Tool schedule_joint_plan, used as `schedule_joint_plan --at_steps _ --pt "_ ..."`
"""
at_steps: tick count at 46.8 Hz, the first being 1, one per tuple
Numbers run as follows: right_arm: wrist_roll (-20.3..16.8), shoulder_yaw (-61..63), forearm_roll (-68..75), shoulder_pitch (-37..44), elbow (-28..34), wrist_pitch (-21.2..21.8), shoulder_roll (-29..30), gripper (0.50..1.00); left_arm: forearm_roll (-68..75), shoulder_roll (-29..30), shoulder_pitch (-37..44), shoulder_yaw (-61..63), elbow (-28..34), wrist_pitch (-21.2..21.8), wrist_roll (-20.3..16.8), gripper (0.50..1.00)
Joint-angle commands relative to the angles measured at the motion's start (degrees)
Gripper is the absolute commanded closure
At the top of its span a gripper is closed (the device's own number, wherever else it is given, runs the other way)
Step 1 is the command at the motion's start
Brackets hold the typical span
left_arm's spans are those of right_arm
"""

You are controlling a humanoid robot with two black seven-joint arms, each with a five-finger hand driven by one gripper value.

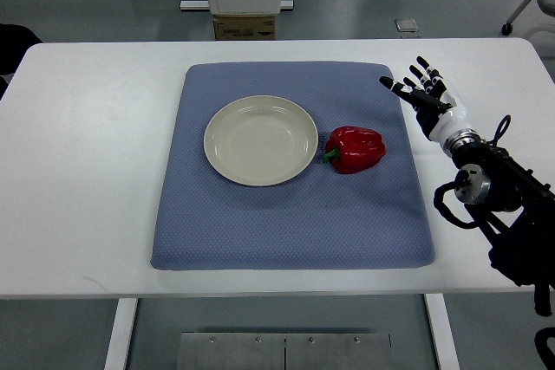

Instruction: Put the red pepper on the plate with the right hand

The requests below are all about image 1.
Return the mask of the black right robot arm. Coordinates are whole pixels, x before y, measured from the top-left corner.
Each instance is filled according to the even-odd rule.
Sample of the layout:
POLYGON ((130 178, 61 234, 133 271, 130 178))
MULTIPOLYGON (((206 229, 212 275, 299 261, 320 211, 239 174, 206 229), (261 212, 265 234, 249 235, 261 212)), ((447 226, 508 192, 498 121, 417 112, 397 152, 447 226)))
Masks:
POLYGON ((505 116, 492 140, 458 133, 447 150, 458 169, 434 193, 435 209, 451 224, 478 228, 491 245, 491 265, 519 287, 534 288, 537 315, 552 313, 554 195, 498 145, 509 127, 505 116))

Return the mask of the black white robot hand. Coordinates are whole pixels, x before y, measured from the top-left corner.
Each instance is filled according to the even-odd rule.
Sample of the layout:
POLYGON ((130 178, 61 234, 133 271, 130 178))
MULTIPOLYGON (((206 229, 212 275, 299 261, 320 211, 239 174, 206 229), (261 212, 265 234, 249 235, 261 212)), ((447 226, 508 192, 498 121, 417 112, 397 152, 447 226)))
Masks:
POLYGON ((379 82, 413 107, 416 120, 428 140, 446 147, 453 137, 472 130, 467 110, 436 67, 422 56, 417 56, 416 62, 419 68, 411 65, 409 71, 417 83, 408 77, 395 81, 388 76, 381 76, 379 82))

